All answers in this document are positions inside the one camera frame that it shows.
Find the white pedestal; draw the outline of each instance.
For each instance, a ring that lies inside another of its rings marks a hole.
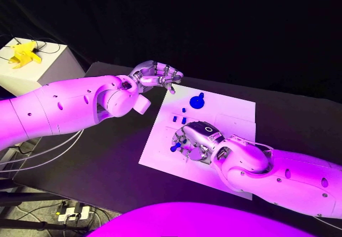
[[[30,39],[17,38],[20,43],[30,42]],[[16,45],[14,39],[5,44]],[[37,47],[42,47],[44,42],[37,41]],[[43,52],[55,52],[57,44],[49,43],[40,49]],[[76,62],[76,59],[66,45],[60,44],[60,49],[56,53],[37,52],[42,58],[42,63],[31,61],[21,68],[13,69],[14,63],[8,63],[0,59],[0,86],[16,96],[23,95],[42,85],[66,79],[80,78],[85,73]],[[13,49],[3,47],[0,49],[0,57],[10,59],[13,57]]]

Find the robotic hand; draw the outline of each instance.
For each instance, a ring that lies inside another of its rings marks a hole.
[[[76,132],[131,109],[144,114],[150,101],[140,94],[153,86],[174,93],[183,77],[169,65],[147,61],[128,75],[56,81],[0,101],[0,150],[31,138]]]
[[[310,216],[342,219],[342,166],[303,154],[274,150],[206,122],[174,133],[170,151],[209,163],[225,185]]]

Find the yellow object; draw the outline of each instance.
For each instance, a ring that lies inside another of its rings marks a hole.
[[[18,65],[13,67],[14,69],[23,67],[31,60],[37,63],[42,62],[42,58],[31,52],[34,45],[36,42],[31,41],[10,46],[14,49],[14,56],[8,59],[8,63],[18,63]]]

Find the dark curtain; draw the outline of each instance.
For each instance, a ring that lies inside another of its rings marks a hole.
[[[326,2],[14,0],[0,3],[0,31],[53,38],[83,68],[153,59],[189,77],[340,102],[339,11]]]

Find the black table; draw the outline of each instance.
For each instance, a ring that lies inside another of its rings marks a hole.
[[[121,75],[130,71],[127,67],[96,62],[86,76]],[[342,164],[340,104],[193,78],[184,78],[181,85],[257,103],[257,142]],[[160,202],[202,202],[252,212],[319,236],[340,235],[340,231],[313,217],[267,203],[258,197],[254,196],[252,201],[245,200],[138,164],[164,94],[164,88],[153,88],[144,94],[151,101],[144,115],[131,110],[124,117],[106,119],[86,128],[67,153],[39,168],[20,171],[14,182],[121,213]],[[69,134],[43,137],[34,152],[46,150],[69,137]],[[47,161],[67,146],[27,160],[24,167]],[[342,226],[340,220],[327,221]]]

